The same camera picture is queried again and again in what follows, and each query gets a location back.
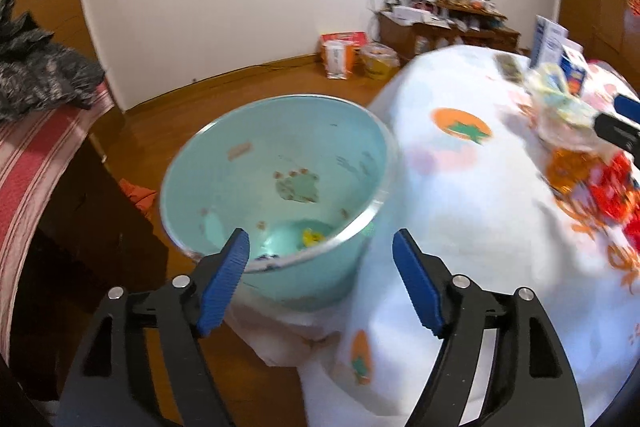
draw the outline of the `silver bolt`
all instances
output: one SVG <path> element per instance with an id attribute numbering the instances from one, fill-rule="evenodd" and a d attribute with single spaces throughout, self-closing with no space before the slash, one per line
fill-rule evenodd
<path id="1" fill-rule="evenodd" d="M 191 279 L 188 275 L 177 275 L 171 281 L 171 284 L 174 285 L 174 288 L 187 288 Z"/>
<path id="2" fill-rule="evenodd" d="M 535 293 L 533 293 L 533 290 L 530 290 L 529 288 L 520 288 L 518 290 L 518 296 L 526 301 L 532 301 L 533 297 L 535 297 Z"/>
<path id="3" fill-rule="evenodd" d="M 109 290 L 107 296 L 112 300 L 117 300 L 124 295 L 124 290 L 120 286 L 114 286 Z"/>
<path id="4" fill-rule="evenodd" d="M 454 275 L 451 282 L 453 283 L 453 286 L 456 286 L 457 288 L 469 288 L 471 285 L 469 277 L 465 277 L 464 275 Z"/>

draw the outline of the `plastic bucket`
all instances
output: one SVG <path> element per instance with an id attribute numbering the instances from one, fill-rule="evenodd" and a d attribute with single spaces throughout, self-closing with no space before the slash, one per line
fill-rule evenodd
<path id="1" fill-rule="evenodd" d="M 342 299 L 387 199 L 397 146 L 346 100 L 300 94 L 251 103 L 180 150 L 162 182 L 162 224 L 199 259 L 237 227 L 250 237 L 242 282 L 297 311 Z"/>

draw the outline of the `baseboard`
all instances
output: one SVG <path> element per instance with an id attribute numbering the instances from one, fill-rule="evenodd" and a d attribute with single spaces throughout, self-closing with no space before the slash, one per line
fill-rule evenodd
<path id="1" fill-rule="evenodd" d="M 199 92 L 206 91 L 214 86 L 221 86 L 230 82 L 237 82 L 238 80 L 244 80 L 257 74 L 267 73 L 269 71 L 285 70 L 289 68 L 299 68 L 300 66 L 307 66 L 315 62 L 320 62 L 320 55 L 318 53 L 310 55 L 300 55 L 298 57 L 283 58 L 282 60 L 274 60 L 273 62 L 267 62 L 259 66 L 249 66 L 240 70 L 229 71 L 228 73 L 217 74 L 216 76 L 210 76 L 204 78 L 193 84 L 179 87 L 178 89 L 171 90 L 163 93 L 160 96 L 156 96 L 151 100 L 139 103 L 138 105 L 127 110 L 125 114 L 127 116 L 137 114 L 149 109 L 153 109 L 166 103 L 170 97 L 172 100 L 176 99 L 176 92 L 180 91 L 180 95 L 184 95 L 185 98 L 197 95 Z"/>

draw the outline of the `white tablecloth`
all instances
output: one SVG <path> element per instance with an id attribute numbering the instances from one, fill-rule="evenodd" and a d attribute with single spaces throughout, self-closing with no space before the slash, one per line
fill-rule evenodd
<path id="1" fill-rule="evenodd" d="M 572 365 L 587 425 L 638 359 L 635 276 L 609 262 L 610 237 L 581 230 L 556 202 L 540 176 L 548 153 L 518 108 L 526 94 L 500 78 L 494 54 L 456 46 L 421 55 L 372 104 L 398 139 L 402 168 L 347 301 L 318 314 L 280 311 L 276 322 L 242 287 L 234 298 L 227 320 L 258 355 L 298 366 L 310 427 L 404 426 L 426 384 L 440 341 L 421 326 L 393 263 L 392 236 L 402 227 L 485 289 L 535 290 Z M 485 342 L 463 421 L 481 408 L 491 333 Z"/>

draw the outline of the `striped cloth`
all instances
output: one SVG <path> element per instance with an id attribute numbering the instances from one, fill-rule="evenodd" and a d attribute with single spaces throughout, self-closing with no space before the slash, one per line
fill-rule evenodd
<path id="1" fill-rule="evenodd" d="M 103 83 L 90 110 L 63 105 L 0 125 L 0 355 L 7 363 L 15 295 L 31 237 L 66 166 L 111 107 Z"/>

